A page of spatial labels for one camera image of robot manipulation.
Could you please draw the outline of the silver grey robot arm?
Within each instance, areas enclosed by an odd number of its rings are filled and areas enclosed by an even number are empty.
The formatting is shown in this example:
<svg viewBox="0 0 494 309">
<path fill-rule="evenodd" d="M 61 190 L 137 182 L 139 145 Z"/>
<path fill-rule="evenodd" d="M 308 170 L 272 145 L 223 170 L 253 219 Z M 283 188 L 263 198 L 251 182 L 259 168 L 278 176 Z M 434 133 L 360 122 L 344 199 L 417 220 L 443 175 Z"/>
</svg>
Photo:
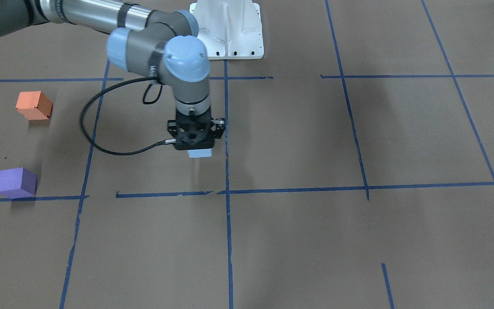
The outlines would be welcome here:
<svg viewBox="0 0 494 309">
<path fill-rule="evenodd" d="M 139 76 L 102 90 L 84 106 L 80 128 L 94 148 L 133 156 L 172 145 L 191 158 L 211 156 L 227 122 L 211 115 L 211 66 L 192 13 L 163 12 L 118 0 L 0 0 L 0 37 L 45 23 L 80 25 L 107 34 L 108 61 Z M 176 102 L 176 117 L 167 122 L 171 138 L 133 152 L 114 152 L 96 144 L 84 124 L 91 105 L 110 91 L 138 82 L 171 88 Z"/>
</svg>

